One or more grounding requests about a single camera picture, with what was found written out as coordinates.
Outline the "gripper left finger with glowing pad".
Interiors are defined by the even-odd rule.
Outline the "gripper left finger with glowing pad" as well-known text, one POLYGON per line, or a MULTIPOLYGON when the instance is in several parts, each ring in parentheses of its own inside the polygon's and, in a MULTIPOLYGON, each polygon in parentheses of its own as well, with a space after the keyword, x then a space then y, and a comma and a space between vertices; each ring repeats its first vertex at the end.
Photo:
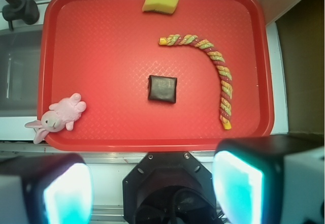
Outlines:
POLYGON ((91 170, 76 153, 1 160, 1 223, 89 223, 91 170))

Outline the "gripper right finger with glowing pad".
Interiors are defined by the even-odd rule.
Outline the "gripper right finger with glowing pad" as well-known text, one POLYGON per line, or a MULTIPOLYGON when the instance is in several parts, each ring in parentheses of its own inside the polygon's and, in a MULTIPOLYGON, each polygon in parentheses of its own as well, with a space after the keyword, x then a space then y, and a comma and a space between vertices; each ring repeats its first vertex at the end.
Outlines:
POLYGON ((324 139, 224 139, 215 150, 212 182, 230 223, 324 223, 324 139))

